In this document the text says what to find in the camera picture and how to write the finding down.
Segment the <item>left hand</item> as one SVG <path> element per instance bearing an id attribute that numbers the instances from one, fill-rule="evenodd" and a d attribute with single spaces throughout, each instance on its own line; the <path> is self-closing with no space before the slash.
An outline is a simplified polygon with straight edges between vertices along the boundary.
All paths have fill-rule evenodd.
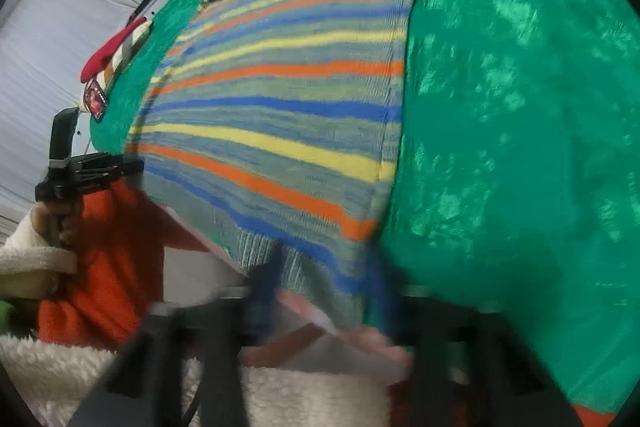
<path id="1" fill-rule="evenodd" d="M 75 202 L 37 202 L 30 212 L 34 230 L 51 246 L 70 247 L 78 235 L 81 200 Z"/>

